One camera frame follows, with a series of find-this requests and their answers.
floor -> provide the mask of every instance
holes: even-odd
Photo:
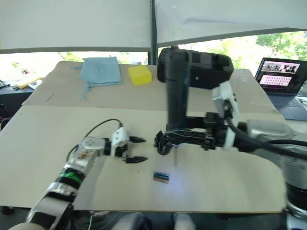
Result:
[[[25,220],[28,209],[15,208],[14,213],[5,216],[0,214],[0,229],[7,230],[12,226],[21,223]],[[153,222],[153,230],[170,230],[169,221],[171,213],[146,212]],[[75,220],[79,226],[85,230],[88,229],[90,216],[88,212],[81,212],[82,217]],[[112,228],[116,220],[120,219],[126,213],[110,213],[105,218],[93,218],[91,229],[109,230]],[[262,215],[220,215],[220,214],[204,214],[190,213],[189,214],[198,230],[276,230],[279,226],[279,214],[262,214]]]

light blue towel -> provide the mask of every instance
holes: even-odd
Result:
[[[121,84],[120,71],[116,57],[89,57],[84,58],[80,78],[85,80],[85,92],[90,87]]]

